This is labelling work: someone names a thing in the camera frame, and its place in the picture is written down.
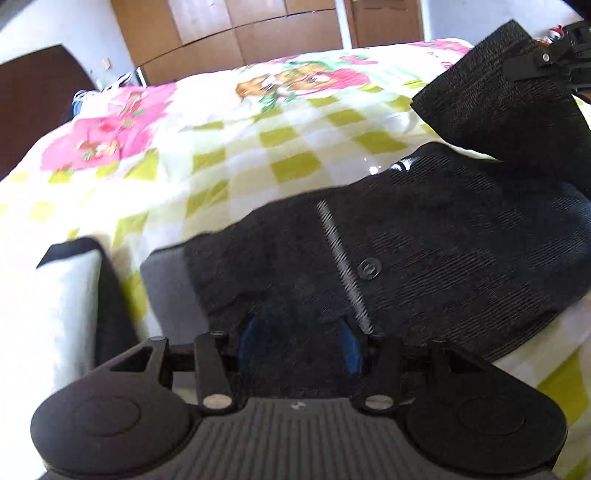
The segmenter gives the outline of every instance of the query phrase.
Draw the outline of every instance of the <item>black mesh fabric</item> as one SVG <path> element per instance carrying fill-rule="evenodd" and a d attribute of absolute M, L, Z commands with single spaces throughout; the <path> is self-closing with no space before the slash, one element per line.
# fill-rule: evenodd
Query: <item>black mesh fabric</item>
<path fill-rule="evenodd" d="M 559 84 L 499 77 L 499 59 L 530 47 L 509 23 L 415 97 L 444 138 L 503 163 L 432 142 L 411 155 L 408 172 L 280 200 L 176 247 L 212 329 L 237 336 L 250 315 L 267 325 L 239 388 L 329 397 L 355 387 L 337 338 L 339 319 L 355 311 L 320 221 L 322 201 L 353 271 L 367 258 L 382 265 L 374 279 L 356 278 L 372 322 L 409 343 L 449 338 L 494 360 L 587 293 L 591 202 L 549 174 L 566 152 L 560 176 L 587 191 L 589 129 Z"/>

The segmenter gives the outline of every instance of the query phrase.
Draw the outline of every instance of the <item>metal screw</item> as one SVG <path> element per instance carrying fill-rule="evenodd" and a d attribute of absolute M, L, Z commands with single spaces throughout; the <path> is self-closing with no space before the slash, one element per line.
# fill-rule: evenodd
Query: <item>metal screw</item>
<path fill-rule="evenodd" d="M 203 399 L 203 406 L 210 410 L 223 410 L 232 405 L 232 397 L 223 394 L 208 395 Z"/>
<path fill-rule="evenodd" d="M 365 399 L 365 406 L 371 410 L 387 410 L 393 405 L 394 400 L 387 395 L 371 395 Z"/>

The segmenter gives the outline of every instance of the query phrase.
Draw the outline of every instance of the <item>floral bedspread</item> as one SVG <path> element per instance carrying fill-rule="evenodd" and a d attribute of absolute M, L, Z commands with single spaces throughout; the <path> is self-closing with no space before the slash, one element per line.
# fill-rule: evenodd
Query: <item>floral bedspread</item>
<path fill-rule="evenodd" d="M 90 235 L 111 256 L 139 334 L 158 334 L 139 274 L 151 251 L 442 141 L 411 99 L 469 49 L 449 39 L 310 53 L 89 98 L 0 182 L 0 291 L 51 244 Z M 556 472 L 572 479 L 591 468 L 590 333 L 586 297 L 497 362 L 566 413 Z"/>

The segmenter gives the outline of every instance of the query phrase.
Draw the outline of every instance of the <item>bedspread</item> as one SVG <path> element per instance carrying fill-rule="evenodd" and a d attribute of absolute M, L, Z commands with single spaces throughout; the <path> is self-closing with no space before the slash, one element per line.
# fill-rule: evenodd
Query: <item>bedspread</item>
<path fill-rule="evenodd" d="M 411 98 L 469 49 L 449 39 L 310 53 L 89 98 L 0 183 L 0 290 L 51 244 L 92 236 L 111 256 L 140 337 L 159 334 L 139 274 L 151 251 L 442 141 Z M 580 107 L 589 121 L 591 108 Z M 497 362 L 566 413 L 562 477 L 591 468 L 590 332 L 588 295 Z"/>

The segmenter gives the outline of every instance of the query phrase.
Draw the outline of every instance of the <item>cartoon character print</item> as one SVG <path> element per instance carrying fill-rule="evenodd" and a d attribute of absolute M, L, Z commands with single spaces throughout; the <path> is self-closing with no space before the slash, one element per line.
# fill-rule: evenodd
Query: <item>cartoon character print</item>
<path fill-rule="evenodd" d="M 260 96 L 261 103 L 265 104 L 262 111 L 265 112 L 281 100 L 288 103 L 297 97 L 324 90 L 341 90 L 370 83 L 367 74 L 348 68 L 335 69 L 322 61 L 296 61 L 286 57 L 268 64 L 279 63 L 288 68 L 241 82 L 236 86 L 236 94 L 243 100 L 249 96 Z"/>

